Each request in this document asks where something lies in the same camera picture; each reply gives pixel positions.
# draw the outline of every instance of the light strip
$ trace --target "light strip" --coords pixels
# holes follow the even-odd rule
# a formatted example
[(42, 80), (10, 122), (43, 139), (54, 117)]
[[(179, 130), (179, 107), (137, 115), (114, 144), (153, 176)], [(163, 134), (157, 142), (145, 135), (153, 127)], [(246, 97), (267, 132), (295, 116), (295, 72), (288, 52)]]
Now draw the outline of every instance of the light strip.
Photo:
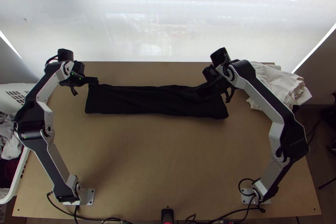
[(8, 41), (8, 39), (6, 38), (6, 36), (1, 31), (0, 31), (0, 38), (2, 38), (6, 42), (6, 44), (8, 44), (8, 46), (10, 48), (12, 48), (12, 50), (21, 58), (21, 56), (19, 55), (19, 53), (15, 50), (15, 48), (12, 46), (12, 44)]
[(305, 56), (302, 61), (294, 68), (293, 71), (291, 71), (291, 73), (295, 73), (295, 71), (297, 69), (299, 69), (299, 67), (317, 50), (317, 48), (320, 47), (320, 45), (327, 39), (327, 37), (330, 36), (331, 33), (333, 33), (333, 31), (336, 29), (336, 24), (334, 24), (332, 26), (332, 28), (327, 32), (327, 34), (321, 39), (321, 41), (310, 51), (310, 53), (308, 53), (307, 56)]

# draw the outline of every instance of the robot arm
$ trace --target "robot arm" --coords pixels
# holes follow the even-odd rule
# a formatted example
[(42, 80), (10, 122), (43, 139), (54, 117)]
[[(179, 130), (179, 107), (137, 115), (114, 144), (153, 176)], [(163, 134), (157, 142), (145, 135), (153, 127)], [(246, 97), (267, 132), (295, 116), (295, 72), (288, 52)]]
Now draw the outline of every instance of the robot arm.
[[(74, 87), (97, 84), (97, 78), (85, 77), (84, 64), (74, 61), (73, 53), (60, 49), (58, 62), (45, 67), (45, 75), (26, 96), (24, 106), (15, 117), (14, 133), (23, 145), (34, 151), (54, 184), (53, 192), (59, 202), (71, 205), (91, 205), (95, 191), (81, 187), (76, 176), (69, 173), (54, 143), (53, 112), (47, 101), (58, 84), (68, 86), (76, 95)], [(272, 120), (269, 133), (271, 162), (264, 174), (255, 180), (249, 191), (255, 195), (254, 204), (273, 197), (278, 184), (289, 168), (307, 154), (309, 148), (303, 126), (289, 110), (257, 78), (252, 65), (246, 60), (231, 61), (225, 48), (211, 55), (214, 66), (203, 71), (208, 86), (203, 93), (225, 93), (226, 102), (236, 88), (243, 89)]]
[(59, 49), (58, 62), (45, 67), (45, 75), (26, 96), (24, 106), (15, 116), (14, 133), (23, 145), (36, 153), (54, 184), (53, 192), (59, 202), (73, 205), (91, 205), (94, 190), (81, 187), (76, 176), (69, 173), (54, 143), (53, 112), (47, 106), (48, 99), (58, 84), (74, 87), (85, 83), (98, 83), (96, 78), (85, 77), (84, 64), (73, 61), (73, 53)]
[(272, 121), (268, 135), (271, 161), (262, 176), (247, 190), (255, 194), (255, 204), (265, 202), (277, 193), (278, 184), (291, 166), (308, 153), (305, 129), (292, 111), (258, 80), (255, 69), (247, 60), (231, 61), (225, 48), (213, 53), (211, 59), (214, 68), (226, 80), (226, 87), (243, 89)]

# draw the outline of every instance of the white backdrop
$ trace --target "white backdrop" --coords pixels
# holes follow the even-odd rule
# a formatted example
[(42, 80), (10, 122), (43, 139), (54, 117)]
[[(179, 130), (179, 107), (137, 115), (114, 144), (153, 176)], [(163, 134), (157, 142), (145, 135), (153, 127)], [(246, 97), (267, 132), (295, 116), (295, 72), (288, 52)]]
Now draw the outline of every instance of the white backdrop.
[(291, 71), (335, 22), (335, 0), (0, 0), (0, 30), (38, 76), (58, 48), (81, 61), (210, 61), (226, 47)]

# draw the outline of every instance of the black cloth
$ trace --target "black cloth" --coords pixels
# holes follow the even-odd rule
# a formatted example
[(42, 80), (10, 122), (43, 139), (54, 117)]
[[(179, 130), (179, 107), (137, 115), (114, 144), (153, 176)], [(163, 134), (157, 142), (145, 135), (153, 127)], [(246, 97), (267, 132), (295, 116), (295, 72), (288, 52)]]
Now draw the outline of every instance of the black cloth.
[(85, 113), (193, 116), (224, 119), (228, 112), (220, 94), (198, 87), (120, 87), (90, 84)]

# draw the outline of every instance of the wall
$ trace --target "wall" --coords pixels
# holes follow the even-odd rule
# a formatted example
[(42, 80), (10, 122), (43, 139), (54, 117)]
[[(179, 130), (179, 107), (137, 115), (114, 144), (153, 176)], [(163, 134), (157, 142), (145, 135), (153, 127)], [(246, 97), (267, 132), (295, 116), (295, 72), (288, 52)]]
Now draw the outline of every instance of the wall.
[(307, 104), (333, 104), (332, 93), (336, 91), (336, 30), (295, 73), (304, 77), (312, 93)]
[(24, 61), (0, 38), (0, 84), (36, 83), (37, 76)]

